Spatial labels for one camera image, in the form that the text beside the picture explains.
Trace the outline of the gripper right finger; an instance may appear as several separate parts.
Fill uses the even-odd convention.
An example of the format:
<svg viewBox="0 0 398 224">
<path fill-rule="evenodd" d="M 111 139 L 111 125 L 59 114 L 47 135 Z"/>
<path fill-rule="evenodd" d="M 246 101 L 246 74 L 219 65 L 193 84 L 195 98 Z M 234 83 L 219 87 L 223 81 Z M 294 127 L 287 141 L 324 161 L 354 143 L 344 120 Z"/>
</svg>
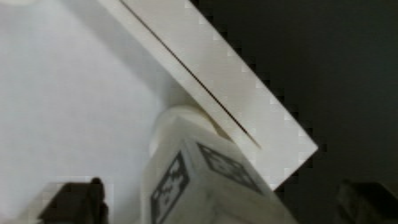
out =
<svg viewBox="0 0 398 224">
<path fill-rule="evenodd" d="M 337 200 L 335 224 L 398 224 L 398 196 L 379 182 L 346 180 Z"/>
</svg>

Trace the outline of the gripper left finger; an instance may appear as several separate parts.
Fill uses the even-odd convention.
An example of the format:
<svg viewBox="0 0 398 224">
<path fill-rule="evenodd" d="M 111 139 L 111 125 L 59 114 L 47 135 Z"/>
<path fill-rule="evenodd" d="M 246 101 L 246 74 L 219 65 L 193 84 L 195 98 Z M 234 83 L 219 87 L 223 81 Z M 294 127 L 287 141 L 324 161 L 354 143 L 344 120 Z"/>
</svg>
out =
<svg viewBox="0 0 398 224">
<path fill-rule="evenodd" d="M 99 177 L 68 182 L 40 214 L 40 224 L 109 224 L 106 185 Z"/>
</svg>

